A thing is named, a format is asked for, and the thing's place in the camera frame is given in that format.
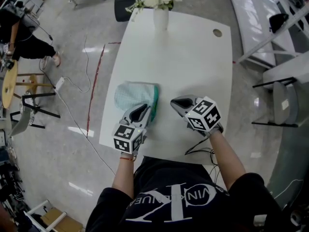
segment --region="black t-shirt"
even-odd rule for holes
[[[258,174],[245,174],[229,192],[188,168],[163,165],[147,173],[147,181],[132,200],[114,188],[103,190],[86,232],[107,228],[194,228],[208,231],[251,231],[255,215],[276,218],[280,212]]]
[[[8,43],[11,39],[12,26],[18,22],[20,18],[15,14],[5,10],[0,9],[0,42]],[[19,23],[18,32],[15,41],[25,40],[31,35],[29,29]]]

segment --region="red bracelet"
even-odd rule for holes
[[[136,160],[136,156],[134,156],[133,159],[129,159],[129,158],[125,158],[125,157],[121,157],[120,159],[135,161]]]

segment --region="glossy floor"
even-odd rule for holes
[[[87,90],[88,81],[84,73],[87,63],[84,52],[85,38],[91,88],[101,52],[105,47],[90,110],[89,140],[115,172],[119,153],[99,145],[98,139],[102,110],[119,48],[118,44],[109,43],[121,41],[127,23],[116,22],[114,0],[76,1],[80,4],[76,8],[68,0],[47,0],[44,4],[40,17],[41,25],[53,36],[53,46],[62,54],[59,68],[56,68],[50,59],[45,70],[53,83],[61,76],[67,76],[82,90]],[[230,0],[183,0],[175,5],[174,11],[229,25],[232,32],[233,59],[242,54],[239,28]],[[42,30],[38,29],[35,34],[50,42]],[[21,59],[19,72],[38,72],[38,64],[38,60]],[[268,182],[280,146],[281,129],[251,125],[255,118],[268,113],[268,94],[262,89],[251,88],[262,78],[260,71],[233,65],[226,137],[247,171],[261,174]],[[19,94],[23,92],[24,89],[17,90]],[[86,130],[91,89],[87,93],[81,93],[66,81],[60,95],[78,125]],[[18,102],[14,99],[10,112],[19,109]],[[26,201],[30,207],[34,207],[48,199],[54,206],[86,225],[101,191],[112,184],[113,174],[80,134],[59,97],[41,99],[40,105],[49,111],[58,112],[61,119],[38,113],[36,123],[43,123],[46,129],[29,127],[13,138],[12,143],[17,152],[20,175],[26,190]],[[142,157],[139,157],[136,167],[141,160]]]

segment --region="towel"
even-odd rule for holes
[[[124,112],[136,105],[146,103],[151,106],[151,121],[153,121],[158,98],[159,89],[156,85],[125,82],[117,87],[114,102],[115,106]]]

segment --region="vase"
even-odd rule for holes
[[[154,28],[157,31],[166,31],[169,25],[169,9],[154,9]]]

